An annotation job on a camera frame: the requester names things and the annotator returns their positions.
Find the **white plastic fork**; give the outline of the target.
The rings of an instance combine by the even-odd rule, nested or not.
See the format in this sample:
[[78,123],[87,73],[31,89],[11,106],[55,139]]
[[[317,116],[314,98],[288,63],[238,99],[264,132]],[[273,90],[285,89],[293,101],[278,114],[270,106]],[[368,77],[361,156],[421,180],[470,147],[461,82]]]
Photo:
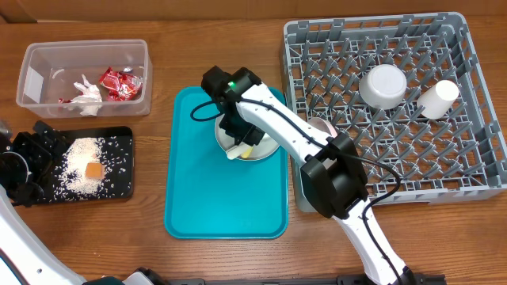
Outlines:
[[243,152],[244,152],[244,150],[242,149],[241,146],[234,146],[226,151],[226,156],[229,160],[234,160],[238,156],[240,156]]

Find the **yellow plastic spoon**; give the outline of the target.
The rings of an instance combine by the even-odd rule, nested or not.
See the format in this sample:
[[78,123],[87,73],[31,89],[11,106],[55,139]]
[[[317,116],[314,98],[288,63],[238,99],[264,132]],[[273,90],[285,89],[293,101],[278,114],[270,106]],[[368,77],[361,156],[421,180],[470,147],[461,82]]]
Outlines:
[[253,151],[253,147],[252,147],[252,146],[250,146],[247,150],[245,150],[245,151],[244,151],[244,152],[240,155],[240,157],[241,157],[242,159],[247,159],[247,158],[251,155],[252,151]]

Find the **small red candy wrapper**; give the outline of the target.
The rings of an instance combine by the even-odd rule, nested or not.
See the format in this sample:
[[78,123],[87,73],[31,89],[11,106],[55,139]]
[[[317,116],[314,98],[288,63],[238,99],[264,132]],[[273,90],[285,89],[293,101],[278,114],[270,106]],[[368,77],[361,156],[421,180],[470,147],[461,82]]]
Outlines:
[[73,103],[72,100],[65,100],[63,98],[59,98],[59,103],[60,104],[70,104],[70,103]]

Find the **orange food cube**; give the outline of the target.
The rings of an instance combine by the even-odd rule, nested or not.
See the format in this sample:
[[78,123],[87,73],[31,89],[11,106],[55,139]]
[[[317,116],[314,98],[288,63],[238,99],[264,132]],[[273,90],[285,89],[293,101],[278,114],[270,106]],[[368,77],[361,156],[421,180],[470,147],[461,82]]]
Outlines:
[[100,162],[89,162],[86,166],[85,177],[89,179],[103,179],[105,177],[105,167]]

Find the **white napkin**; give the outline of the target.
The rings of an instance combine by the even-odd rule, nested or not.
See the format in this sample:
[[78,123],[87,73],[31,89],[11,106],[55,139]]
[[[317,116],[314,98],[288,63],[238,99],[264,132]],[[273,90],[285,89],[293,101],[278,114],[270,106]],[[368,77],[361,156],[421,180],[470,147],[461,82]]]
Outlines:
[[102,103],[102,95],[99,88],[91,84],[84,74],[82,75],[82,83],[75,82],[74,87],[81,94],[71,99],[73,103],[70,103],[69,109],[80,108],[81,116],[96,116]]

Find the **pink round plate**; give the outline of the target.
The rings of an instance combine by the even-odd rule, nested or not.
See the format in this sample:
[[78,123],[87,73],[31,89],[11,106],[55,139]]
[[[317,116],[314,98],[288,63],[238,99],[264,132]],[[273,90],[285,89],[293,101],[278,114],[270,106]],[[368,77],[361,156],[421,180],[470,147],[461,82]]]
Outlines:
[[307,122],[312,127],[316,128],[316,129],[318,129],[320,131],[324,131],[325,133],[327,133],[328,135],[330,135],[332,137],[336,137],[337,136],[336,129],[334,128],[334,126],[328,120],[324,120],[324,119],[319,118],[319,117],[314,117],[314,118],[309,119]]

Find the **red snack wrapper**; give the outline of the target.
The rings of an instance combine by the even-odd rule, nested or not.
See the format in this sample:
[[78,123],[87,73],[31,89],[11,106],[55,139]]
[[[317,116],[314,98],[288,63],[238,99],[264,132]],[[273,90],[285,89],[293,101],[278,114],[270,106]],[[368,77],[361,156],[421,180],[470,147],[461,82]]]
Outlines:
[[132,101],[143,87],[141,77],[115,71],[111,67],[103,73],[99,83],[108,90],[109,101]]

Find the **grey bowl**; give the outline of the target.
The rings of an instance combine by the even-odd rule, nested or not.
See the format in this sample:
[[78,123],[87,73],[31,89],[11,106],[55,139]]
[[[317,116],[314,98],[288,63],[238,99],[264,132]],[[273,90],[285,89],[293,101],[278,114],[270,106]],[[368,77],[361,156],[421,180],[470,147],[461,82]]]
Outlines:
[[406,87],[406,76],[399,68],[390,64],[381,64],[362,77],[359,93],[362,100],[370,107],[392,109],[402,103]]

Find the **white plastic cup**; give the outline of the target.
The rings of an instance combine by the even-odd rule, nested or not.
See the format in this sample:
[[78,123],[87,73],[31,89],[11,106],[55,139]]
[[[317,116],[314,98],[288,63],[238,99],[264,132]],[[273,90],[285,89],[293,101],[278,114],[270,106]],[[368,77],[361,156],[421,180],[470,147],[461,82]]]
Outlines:
[[437,120],[445,115],[459,96],[459,87],[452,81],[441,80],[417,99],[422,115]]

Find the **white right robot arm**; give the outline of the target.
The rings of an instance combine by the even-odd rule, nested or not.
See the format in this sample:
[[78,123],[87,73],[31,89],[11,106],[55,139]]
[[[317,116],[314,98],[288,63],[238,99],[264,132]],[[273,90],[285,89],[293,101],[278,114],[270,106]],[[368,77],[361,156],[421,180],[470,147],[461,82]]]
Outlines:
[[390,166],[362,158],[344,133],[332,136],[301,119],[278,101],[251,70],[229,74],[217,66],[204,73],[201,87],[217,107],[219,127],[236,146],[257,146],[270,138],[300,169],[303,195],[323,217],[334,219],[353,244],[365,275],[375,284],[415,284],[414,273],[389,244],[373,214],[365,164],[401,177]]

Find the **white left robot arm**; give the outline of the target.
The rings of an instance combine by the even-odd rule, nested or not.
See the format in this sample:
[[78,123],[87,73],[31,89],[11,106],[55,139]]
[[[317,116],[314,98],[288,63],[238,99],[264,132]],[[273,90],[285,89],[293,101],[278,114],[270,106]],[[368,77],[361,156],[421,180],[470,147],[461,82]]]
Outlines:
[[1,282],[85,284],[31,231],[17,208],[126,199],[133,194],[129,127],[59,131],[39,120],[14,135],[1,126]]

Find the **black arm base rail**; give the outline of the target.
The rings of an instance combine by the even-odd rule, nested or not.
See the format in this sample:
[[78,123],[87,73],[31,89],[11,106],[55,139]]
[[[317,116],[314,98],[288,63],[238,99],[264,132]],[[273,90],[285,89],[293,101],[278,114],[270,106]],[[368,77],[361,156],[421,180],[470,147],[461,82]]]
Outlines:
[[170,279],[169,285],[367,285],[373,284],[366,275],[339,275],[334,278],[310,279]]

